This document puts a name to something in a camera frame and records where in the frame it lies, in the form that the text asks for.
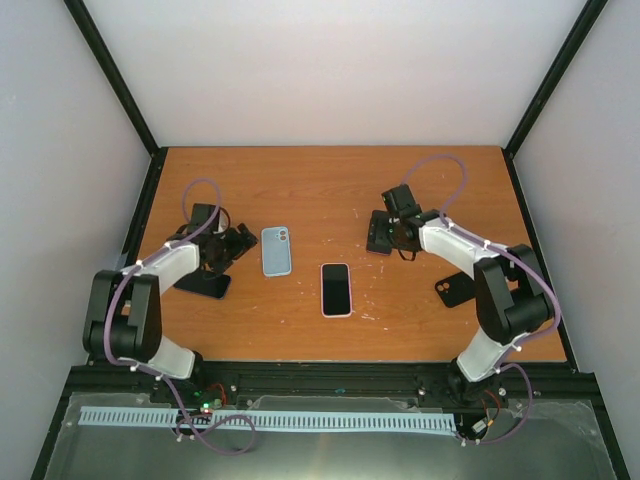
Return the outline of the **light blue phone case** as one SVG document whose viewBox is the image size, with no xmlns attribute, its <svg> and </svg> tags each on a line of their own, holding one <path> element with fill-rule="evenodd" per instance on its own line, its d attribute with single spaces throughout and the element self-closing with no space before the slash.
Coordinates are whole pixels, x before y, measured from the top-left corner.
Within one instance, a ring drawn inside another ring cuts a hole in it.
<svg viewBox="0 0 640 480">
<path fill-rule="evenodd" d="M 261 250 L 262 271 L 267 278 L 286 276 L 292 272 L 290 235 L 286 226 L 263 229 Z"/>
</svg>

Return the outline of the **blue smartphone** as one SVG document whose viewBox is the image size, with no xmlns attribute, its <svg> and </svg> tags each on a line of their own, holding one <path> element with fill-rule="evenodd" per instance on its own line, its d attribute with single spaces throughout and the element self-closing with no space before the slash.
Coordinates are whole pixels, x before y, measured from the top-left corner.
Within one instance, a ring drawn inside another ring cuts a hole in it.
<svg viewBox="0 0 640 480">
<path fill-rule="evenodd" d="M 178 290 L 214 299 L 223 299 L 229 286 L 231 277 L 228 275 L 211 275 L 204 271 L 196 271 L 178 280 L 174 287 Z"/>
</svg>

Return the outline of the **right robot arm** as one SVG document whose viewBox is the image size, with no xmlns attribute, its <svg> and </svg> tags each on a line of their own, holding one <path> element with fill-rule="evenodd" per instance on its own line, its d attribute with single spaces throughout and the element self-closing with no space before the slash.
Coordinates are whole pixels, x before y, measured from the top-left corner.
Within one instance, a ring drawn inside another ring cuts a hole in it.
<svg viewBox="0 0 640 480">
<path fill-rule="evenodd" d="M 410 187 L 382 193 L 384 210 L 372 212 L 367 248 L 404 261 L 419 252 L 435 255 L 472 281 L 478 330 L 449 367 L 446 391 L 458 405 L 469 405 L 501 371 L 508 354 L 533 337 L 547 321 L 560 319 L 560 307 L 542 277 L 534 251 L 507 247 L 456 225 L 439 210 L 424 211 Z"/>
</svg>

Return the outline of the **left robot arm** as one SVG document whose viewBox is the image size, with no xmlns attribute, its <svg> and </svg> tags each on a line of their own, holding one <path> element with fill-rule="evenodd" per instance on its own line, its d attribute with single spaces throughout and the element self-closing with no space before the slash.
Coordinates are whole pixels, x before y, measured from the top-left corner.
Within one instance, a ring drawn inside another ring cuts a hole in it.
<svg viewBox="0 0 640 480">
<path fill-rule="evenodd" d="M 201 354 L 163 333 L 161 296 L 169 289 L 212 299 L 226 295 L 226 271 L 258 244 L 243 223 L 231 225 L 226 209 L 197 203 L 188 223 L 148 258 L 120 270 L 102 270 L 93 279 L 83 346 L 95 359 L 173 379 L 186 402 L 201 400 L 208 378 L 199 370 Z"/>
</svg>

